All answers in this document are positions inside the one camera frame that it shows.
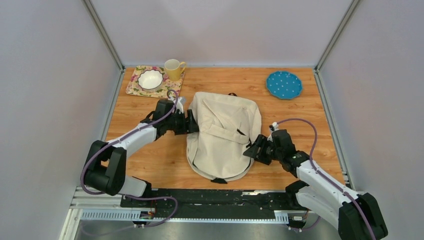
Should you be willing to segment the cream canvas backpack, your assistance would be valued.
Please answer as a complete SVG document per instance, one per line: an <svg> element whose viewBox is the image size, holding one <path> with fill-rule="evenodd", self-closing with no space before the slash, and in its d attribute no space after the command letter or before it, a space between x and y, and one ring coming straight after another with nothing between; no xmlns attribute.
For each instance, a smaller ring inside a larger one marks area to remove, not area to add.
<svg viewBox="0 0 424 240"><path fill-rule="evenodd" d="M217 184L244 177L254 160L243 153L262 129L257 103L233 93L197 92L188 108L199 128L186 139L192 170Z"/></svg>

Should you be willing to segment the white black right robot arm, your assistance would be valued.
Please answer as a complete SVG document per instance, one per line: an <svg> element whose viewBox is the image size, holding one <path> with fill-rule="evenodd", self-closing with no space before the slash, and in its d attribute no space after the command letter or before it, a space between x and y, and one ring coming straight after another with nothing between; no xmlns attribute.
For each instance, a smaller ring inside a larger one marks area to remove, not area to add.
<svg viewBox="0 0 424 240"><path fill-rule="evenodd" d="M285 129L269 137L260 134L243 155L266 165L278 161L298 179L285 188L286 205L315 212L337 230L342 240L381 240L388 236L376 198L367 192L358 193L326 173L310 155L296 149Z"/></svg>

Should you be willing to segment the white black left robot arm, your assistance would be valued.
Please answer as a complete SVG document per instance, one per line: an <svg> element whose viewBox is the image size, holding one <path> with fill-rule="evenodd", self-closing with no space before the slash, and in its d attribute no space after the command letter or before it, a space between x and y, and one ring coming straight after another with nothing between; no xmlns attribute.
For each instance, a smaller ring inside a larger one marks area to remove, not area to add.
<svg viewBox="0 0 424 240"><path fill-rule="evenodd" d="M94 141L80 175L84 191L91 195L131 196L138 206L148 207L153 201L153 194L147 190L149 183L126 174L127 160L168 131L175 135L199 131L193 111L184 110L181 100L160 99L155 110L129 132L109 141Z"/></svg>

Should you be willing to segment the yellow ceramic mug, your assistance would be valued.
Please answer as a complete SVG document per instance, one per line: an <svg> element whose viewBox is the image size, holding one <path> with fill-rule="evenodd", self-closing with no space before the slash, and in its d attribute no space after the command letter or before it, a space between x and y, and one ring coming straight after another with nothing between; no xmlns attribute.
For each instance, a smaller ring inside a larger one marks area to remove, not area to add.
<svg viewBox="0 0 424 240"><path fill-rule="evenodd" d="M177 59L169 59L164 63L164 70L170 81L179 81L184 73L187 63Z"/></svg>

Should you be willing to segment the white scalloped bowl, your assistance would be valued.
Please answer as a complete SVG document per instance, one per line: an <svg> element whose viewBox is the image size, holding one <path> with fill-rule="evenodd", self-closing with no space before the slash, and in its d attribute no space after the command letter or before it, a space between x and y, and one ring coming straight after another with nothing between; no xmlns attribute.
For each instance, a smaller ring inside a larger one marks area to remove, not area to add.
<svg viewBox="0 0 424 240"><path fill-rule="evenodd" d="M161 88L163 75L158 70L146 70L137 80L142 90L146 92L156 92Z"/></svg>

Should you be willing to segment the floral square tray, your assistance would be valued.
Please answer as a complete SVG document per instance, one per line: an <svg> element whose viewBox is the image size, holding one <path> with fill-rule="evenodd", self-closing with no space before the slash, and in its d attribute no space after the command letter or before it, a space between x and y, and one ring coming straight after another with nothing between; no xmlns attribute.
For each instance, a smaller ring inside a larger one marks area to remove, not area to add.
<svg viewBox="0 0 424 240"><path fill-rule="evenodd" d="M163 67L139 65L135 67L125 93L138 97L166 98L169 90L181 91L184 76L183 72L178 81L172 81Z"/></svg>

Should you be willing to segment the blue polka dot plate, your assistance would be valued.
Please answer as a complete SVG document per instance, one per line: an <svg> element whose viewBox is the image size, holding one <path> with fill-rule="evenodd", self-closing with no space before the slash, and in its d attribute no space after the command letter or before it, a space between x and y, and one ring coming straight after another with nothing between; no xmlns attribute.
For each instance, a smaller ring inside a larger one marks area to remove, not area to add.
<svg viewBox="0 0 424 240"><path fill-rule="evenodd" d="M303 91L302 81L294 73L282 70L271 73L265 86L271 95L281 100L297 98Z"/></svg>

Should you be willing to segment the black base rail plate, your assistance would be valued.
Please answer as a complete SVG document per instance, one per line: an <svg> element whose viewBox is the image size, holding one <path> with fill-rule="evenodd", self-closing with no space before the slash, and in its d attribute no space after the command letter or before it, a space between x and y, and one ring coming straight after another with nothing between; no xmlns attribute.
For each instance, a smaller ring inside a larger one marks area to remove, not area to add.
<svg viewBox="0 0 424 240"><path fill-rule="evenodd" d="M307 211L284 191L156 188L152 201L122 197L122 208L155 210L156 219L270 220L275 211Z"/></svg>

